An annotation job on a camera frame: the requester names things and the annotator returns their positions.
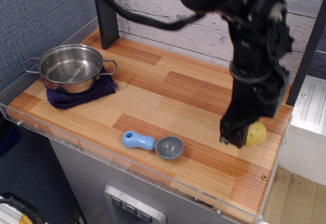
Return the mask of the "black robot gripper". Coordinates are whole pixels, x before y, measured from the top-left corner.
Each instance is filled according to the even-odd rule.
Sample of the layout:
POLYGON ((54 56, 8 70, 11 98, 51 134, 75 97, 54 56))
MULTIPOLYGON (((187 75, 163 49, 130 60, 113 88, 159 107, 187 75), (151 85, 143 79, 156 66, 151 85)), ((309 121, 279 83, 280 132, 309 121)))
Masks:
POLYGON ((279 110, 287 89, 290 72, 273 64, 258 77, 244 74, 234 64, 231 103, 220 122, 220 142, 237 148, 246 145, 249 125, 261 118, 273 118, 279 110))

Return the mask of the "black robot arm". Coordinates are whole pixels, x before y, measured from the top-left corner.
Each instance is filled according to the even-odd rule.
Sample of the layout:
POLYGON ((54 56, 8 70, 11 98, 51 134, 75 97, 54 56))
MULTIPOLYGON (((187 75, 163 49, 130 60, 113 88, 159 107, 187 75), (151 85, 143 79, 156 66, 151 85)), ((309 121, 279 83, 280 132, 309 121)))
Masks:
POLYGON ((231 103, 220 122, 220 140, 238 148, 249 127, 272 118, 281 106, 290 73, 279 60, 291 52, 285 0, 181 0, 197 14, 217 12, 227 21, 233 60, 231 103))

